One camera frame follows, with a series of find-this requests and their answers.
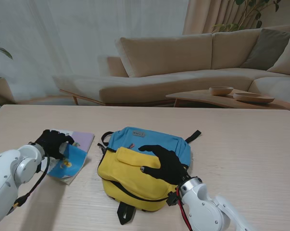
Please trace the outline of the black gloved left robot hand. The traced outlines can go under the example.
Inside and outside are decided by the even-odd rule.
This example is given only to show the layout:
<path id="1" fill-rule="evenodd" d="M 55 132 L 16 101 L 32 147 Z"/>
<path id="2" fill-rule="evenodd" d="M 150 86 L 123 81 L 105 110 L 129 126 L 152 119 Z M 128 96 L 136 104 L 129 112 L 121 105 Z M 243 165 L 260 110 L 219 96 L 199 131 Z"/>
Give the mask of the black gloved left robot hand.
<path id="1" fill-rule="evenodd" d="M 74 143 L 74 139 L 71 136 L 65 135 L 64 133 L 56 130 L 46 129 L 42 132 L 35 143 L 40 145 L 44 152 L 50 157 L 63 160 L 64 155 L 60 153 L 60 146 L 64 143 L 72 145 Z"/>

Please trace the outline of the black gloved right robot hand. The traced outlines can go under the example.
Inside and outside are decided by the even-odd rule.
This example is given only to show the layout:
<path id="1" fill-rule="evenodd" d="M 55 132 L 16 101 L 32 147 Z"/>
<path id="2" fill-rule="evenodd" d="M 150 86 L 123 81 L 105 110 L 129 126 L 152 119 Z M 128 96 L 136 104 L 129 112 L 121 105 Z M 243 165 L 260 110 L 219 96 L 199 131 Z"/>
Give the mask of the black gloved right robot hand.
<path id="1" fill-rule="evenodd" d="M 139 147 L 139 150 L 154 153 L 160 161 L 159 168 L 142 166 L 140 168 L 142 173 L 172 185 L 180 185 L 191 178 L 174 151 L 167 150 L 160 145 L 143 145 Z"/>

